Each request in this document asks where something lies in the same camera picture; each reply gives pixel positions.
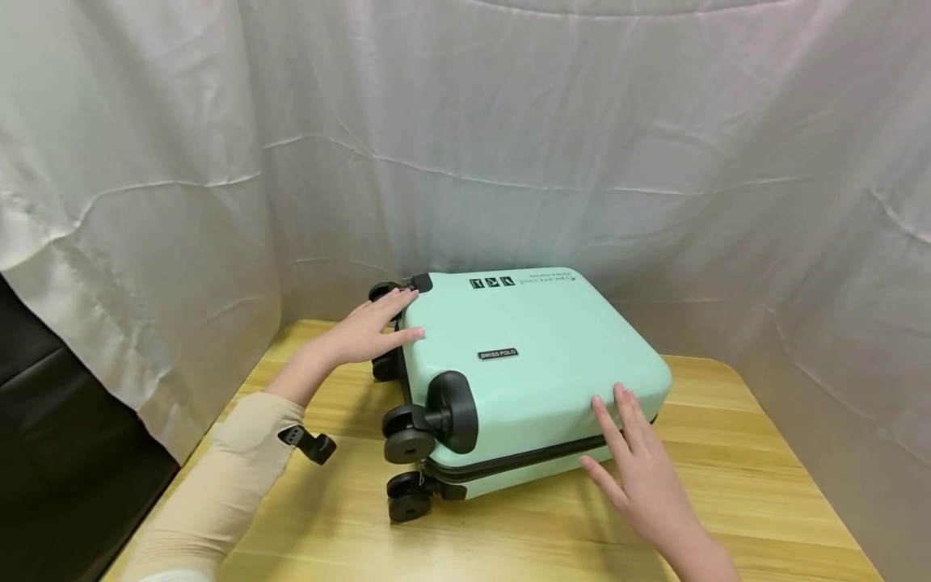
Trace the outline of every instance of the white curtain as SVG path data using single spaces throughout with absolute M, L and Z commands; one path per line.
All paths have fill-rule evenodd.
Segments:
M 295 318 L 548 264 L 931 571 L 928 0 L 0 4 L 0 270 L 183 460 Z

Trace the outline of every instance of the swiss polo logo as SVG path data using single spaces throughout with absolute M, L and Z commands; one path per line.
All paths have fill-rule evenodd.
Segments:
M 479 360 L 487 361 L 489 359 L 514 358 L 518 355 L 518 350 L 513 347 L 505 349 L 494 349 L 489 352 L 479 352 Z

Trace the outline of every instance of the mint green suitcase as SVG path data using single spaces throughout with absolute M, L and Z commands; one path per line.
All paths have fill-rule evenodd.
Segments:
M 385 459 L 417 465 L 387 485 L 392 521 L 423 516 L 434 494 L 471 499 L 577 468 L 582 453 L 610 458 L 591 397 L 613 402 L 615 382 L 647 418 L 666 399 L 666 362 L 572 269 L 429 273 L 369 298 L 395 287 L 420 291 L 396 328 L 426 338 L 372 361 L 406 402 L 383 419 Z

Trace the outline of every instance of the black clip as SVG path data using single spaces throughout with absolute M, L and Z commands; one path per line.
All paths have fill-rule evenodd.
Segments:
M 304 456 L 318 465 L 326 463 L 336 451 L 333 439 L 324 434 L 315 437 L 301 425 L 285 428 L 278 433 L 278 438 L 285 444 L 300 449 Z

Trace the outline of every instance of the table surface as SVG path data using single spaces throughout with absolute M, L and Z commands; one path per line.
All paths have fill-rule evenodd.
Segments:
M 330 325 L 303 320 L 283 330 L 221 418 Z M 666 360 L 675 380 L 656 430 L 699 517 L 743 579 L 880 580 L 740 376 L 709 359 Z M 339 451 L 324 467 L 291 458 L 220 579 L 677 579 L 581 469 L 470 501 L 436 501 L 425 517 L 392 525 L 385 483 L 408 469 L 384 460 L 381 419 L 401 403 L 399 385 L 375 385 L 370 364 L 338 369 L 305 423 L 333 437 Z M 127 554 L 104 580 L 118 579 Z

